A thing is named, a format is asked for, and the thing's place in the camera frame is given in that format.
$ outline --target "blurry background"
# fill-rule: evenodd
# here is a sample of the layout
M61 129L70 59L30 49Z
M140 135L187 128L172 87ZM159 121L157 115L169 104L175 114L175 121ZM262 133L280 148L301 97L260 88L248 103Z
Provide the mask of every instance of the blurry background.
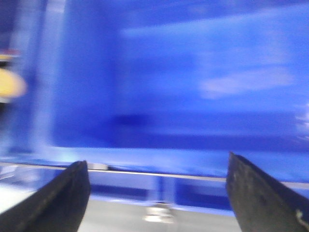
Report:
M224 178L232 150L309 182L309 1L0 0L0 11L0 48L19 51L9 69L28 84L0 122L2 160ZM112 201L231 209L224 181L90 179Z

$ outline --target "gray floor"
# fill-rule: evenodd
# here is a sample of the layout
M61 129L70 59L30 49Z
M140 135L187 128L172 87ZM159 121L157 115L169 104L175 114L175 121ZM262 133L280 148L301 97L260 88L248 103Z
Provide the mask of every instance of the gray floor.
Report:
M234 217L175 210L174 224L147 222L144 206L90 200L79 232L240 232Z

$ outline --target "blue wall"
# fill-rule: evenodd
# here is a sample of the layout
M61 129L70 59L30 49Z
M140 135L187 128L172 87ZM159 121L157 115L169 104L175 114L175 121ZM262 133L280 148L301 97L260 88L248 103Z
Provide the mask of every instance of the blue wall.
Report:
M306 1L146 2L67 1L54 145L308 150Z

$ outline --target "metal bar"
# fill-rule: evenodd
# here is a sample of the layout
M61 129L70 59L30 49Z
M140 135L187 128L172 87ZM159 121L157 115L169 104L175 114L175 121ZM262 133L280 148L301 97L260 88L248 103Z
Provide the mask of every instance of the metal bar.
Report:
M23 164L23 163L13 163L13 162L0 162L0 165L17 165L21 167L33 167L33 168L44 168L53 170L64 170L66 167L53 166L53 165L40 165L40 164ZM215 181L215 182L226 182L224 177L211 177L211 176L199 176L199 175L184 175L184 174L167 174L167 173L146 173L146 172L134 172L134 171L118 171L118 170L101 170L101 169L89 169L89 172L97 173L112 173L112 174L132 174L132 175L147 175L147 176L160 176L160 177L170 177L178 179L188 179L188 180L204 180L204 181ZM281 182L285 186L292 189L309 189L309 183L302 182Z

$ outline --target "blue panel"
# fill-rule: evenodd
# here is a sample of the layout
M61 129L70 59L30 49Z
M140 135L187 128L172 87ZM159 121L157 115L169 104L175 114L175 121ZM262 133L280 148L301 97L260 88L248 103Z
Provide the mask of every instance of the blue panel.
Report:
M225 177L232 150L280 181L309 182L309 1L29 3L11 152L43 144L35 156L54 163ZM90 180L109 200L230 209L222 182Z
M308 151L308 10L67 1L53 144Z

